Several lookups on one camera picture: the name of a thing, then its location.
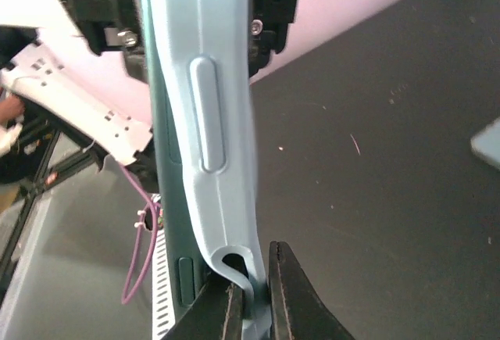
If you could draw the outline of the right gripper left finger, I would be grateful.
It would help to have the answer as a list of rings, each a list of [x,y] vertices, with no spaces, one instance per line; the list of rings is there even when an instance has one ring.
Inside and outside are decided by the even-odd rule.
[[[165,340],[241,340],[243,290],[211,273],[198,298],[162,337]]]

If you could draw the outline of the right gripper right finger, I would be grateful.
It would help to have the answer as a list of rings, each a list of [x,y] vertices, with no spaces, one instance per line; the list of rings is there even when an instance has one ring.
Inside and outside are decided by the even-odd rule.
[[[272,339],[354,339],[323,304],[286,242],[270,243],[268,284]]]

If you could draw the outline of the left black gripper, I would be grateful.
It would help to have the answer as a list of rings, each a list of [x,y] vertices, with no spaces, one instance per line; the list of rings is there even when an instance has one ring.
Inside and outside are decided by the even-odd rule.
[[[298,0],[59,0],[96,55],[121,52],[146,78],[148,51],[228,55],[250,75],[282,52]]]

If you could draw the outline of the light blue phone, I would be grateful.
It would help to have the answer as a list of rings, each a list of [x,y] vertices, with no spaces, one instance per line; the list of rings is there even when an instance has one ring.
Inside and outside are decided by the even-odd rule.
[[[270,330],[256,226],[257,165],[248,72],[228,55],[159,53],[173,111],[187,207],[204,261],[245,294],[242,336]]]

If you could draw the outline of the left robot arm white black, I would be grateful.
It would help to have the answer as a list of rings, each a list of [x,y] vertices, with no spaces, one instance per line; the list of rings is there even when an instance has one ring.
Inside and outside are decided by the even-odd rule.
[[[144,81],[145,53],[134,0],[60,0],[96,55],[118,51],[127,73]],[[286,45],[297,0],[253,0],[248,72],[257,74]],[[122,163],[149,192],[158,188],[152,128],[122,116],[91,95],[52,57],[27,27],[1,29],[2,85],[31,112],[59,128],[96,163],[106,156]]]

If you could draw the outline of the person hand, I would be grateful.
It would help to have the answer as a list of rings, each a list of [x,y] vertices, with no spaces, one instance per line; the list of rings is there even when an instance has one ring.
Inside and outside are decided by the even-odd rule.
[[[24,113],[23,101],[15,95],[1,100],[0,102],[0,123],[8,123]]]

